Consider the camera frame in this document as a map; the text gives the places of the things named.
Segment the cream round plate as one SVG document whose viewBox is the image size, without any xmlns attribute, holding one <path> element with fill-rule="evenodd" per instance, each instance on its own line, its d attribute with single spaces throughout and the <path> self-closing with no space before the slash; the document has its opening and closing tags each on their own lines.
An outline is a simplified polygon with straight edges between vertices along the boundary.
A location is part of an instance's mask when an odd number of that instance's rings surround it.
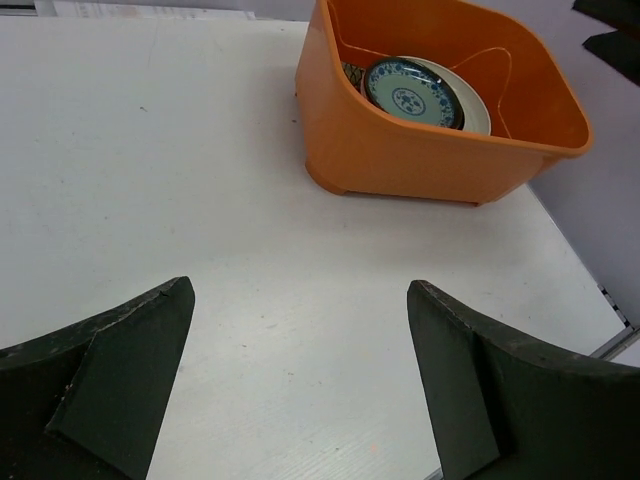
<svg viewBox="0 0 640 480">
<path fill-rule="evenodd" d="M 453 71 L 426 59 L 412 56 L 396 57 L 403 57 L 428 67 L 433 72 L 440 75 L 450 85 L 454 93 L 457 95 L 465 114 L 464 127 L 459 131 L 478 133 L 483 135 L 488 135 L 491 133 L 491 118 L 488 108 L 486 107 L 484 101 L 481 99 L 480 95 L 473 89 L 473 87 L 471 87 L 471 85 L 466 80 L 464 80 Z M 363 82 L 360 92 L 362 96 L 367 99 L 363 89 Z"/>
</svg>

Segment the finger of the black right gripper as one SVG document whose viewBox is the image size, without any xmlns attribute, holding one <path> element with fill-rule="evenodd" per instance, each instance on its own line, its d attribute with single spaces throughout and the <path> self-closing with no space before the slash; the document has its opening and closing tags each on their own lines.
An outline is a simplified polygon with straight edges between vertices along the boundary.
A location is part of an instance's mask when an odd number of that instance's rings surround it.
<svg viewBox="0 0 640 480">
<path fill-rule="evenodd" d="M 639 29 L 637 0 L 575 0 L 573 9 L 619 30 Z"/>
<path fill-rule="evenodd" d="M 639 82 L 639 40 L 620 31 L 593 35 L 583 47 L 632 83 Z"/>
</svg>

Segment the blue white porcelain plate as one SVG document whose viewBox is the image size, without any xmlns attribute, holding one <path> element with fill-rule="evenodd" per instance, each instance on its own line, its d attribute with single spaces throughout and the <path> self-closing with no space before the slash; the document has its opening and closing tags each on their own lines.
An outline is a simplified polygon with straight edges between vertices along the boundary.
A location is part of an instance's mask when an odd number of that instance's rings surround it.
<svg viewBox="0 0 640 480">
<path fill-rule="evenodd" d="M 378 60 L 365 71 L 363 89 L 373 105 L 391 116 L 454 130 L 464 127 L 464 110 L 450 85 L 412 60 Z"/>
</svg>

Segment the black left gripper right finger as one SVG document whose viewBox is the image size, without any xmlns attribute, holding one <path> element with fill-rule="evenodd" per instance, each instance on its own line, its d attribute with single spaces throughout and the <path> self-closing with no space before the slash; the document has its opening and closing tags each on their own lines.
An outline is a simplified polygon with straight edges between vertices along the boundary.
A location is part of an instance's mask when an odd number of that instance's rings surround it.
<svg viewBox="0 0 640 480">
<path fill-rule="evenodd" d="M 407 292 L 445 479 L 635 479 L 639 371 L 479 313 L 433 284 Z"/>
</svg>

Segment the black floral rectangular plate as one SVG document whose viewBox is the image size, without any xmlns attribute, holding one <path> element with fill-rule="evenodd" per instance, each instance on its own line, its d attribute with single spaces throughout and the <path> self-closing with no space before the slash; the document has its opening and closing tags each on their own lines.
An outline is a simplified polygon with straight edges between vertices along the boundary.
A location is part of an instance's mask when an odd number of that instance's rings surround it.
<svg viewBox="0 0 640 480">
<path fill-rule="evenodd" d="M 348 62 L 342 63 L 342 69 L 349 83 L 360 92 L 366 69 Z"/>
</svg>

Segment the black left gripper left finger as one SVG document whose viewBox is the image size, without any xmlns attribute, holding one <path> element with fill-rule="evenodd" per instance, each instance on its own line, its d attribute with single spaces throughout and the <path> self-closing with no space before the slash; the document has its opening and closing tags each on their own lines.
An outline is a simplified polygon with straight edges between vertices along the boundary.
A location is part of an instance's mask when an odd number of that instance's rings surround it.
<svg viewBox="0 0 640 480">
<path fill-rule="evenodd" d="M 194 307 L 176 277 L 2 349 L 2 478 L 146 478 Z"/>
</svg>

